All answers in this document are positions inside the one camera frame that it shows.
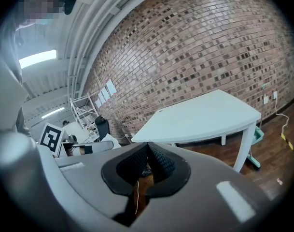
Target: brick wall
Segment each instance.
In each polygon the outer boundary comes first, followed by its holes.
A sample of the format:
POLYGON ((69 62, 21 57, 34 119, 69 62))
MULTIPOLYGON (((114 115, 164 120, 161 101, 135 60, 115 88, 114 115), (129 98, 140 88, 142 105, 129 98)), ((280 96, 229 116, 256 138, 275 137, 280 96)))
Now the brick wall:
POLYGON ((294 97, 294 31, 270 0, 146 0, 106 41, 84 92, 96 100, 109 78, 117 93, 98 112, 117 138, 215 89, 260 111, 269 83, 281 107, 294 97))

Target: yellow and black tape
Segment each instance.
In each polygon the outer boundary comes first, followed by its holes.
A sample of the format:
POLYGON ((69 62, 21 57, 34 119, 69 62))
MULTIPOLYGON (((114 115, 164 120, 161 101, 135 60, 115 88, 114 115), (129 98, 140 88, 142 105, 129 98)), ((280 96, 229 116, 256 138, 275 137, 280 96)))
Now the yellow and black tape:
POLYGON ((291 150, 294 152, 294 147, 290 141, 284 136, 284 134, 281 134, 281 138, 288 144, 288 146, 291 148, 291 150))

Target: black chair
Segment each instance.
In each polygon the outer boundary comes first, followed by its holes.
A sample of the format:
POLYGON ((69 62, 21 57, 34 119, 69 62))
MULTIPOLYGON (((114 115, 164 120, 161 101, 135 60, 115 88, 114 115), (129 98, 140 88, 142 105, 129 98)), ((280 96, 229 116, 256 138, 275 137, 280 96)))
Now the black chair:
POLYGON ((108 120, 98 116, 95 119, 95 124, 98 128, 99 140, 101 141, 107 134, 110 134, 108 120))

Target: white cable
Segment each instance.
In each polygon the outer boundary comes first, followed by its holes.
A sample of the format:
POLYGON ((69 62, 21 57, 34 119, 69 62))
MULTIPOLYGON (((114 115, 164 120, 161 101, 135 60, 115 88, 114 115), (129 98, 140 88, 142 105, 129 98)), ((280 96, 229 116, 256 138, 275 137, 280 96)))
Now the white cable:
POLYGON ((139 192, 138 192, 138 190, 139 190, 139 181, 137 181, 137 206, 136 206, 136 212, 135 212, 135 214, 138 211, 138 200, 139 200, 139 192))
POLYGON ((276 115, 282 115, 282 116, 284 116, 284 117, 287 118, 286 124, 282 126, 282 133, 281 133, 281 134, 283 134, 283 132, 284 132, 284 127, 286 127, 286 126, 288 125, 288 121, 290 120, 290 118, 289 118, 288 116, 284 115, 284 114, 278 114, 278 112, 277 112, 277 103, 278 103, 278 98, 276 98, 276 105, 275 105, 275 107, 274 107, 275 110, 276 110, 276 115))

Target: wall outlet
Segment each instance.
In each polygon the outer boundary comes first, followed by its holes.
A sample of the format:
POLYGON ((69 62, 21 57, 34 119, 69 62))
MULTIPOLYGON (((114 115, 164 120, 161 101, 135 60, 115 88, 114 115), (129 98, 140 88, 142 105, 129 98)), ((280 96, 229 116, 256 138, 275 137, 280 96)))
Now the wall outlet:
POLYGON ((275 100, 275 99, 277 99, 278 98, 278 92, 277 91, 274 91, 273 92, 273 99, 275 100))
POLYGON ((264 105, 266 105, 268 103, 268 96, 264 97, 264 105))

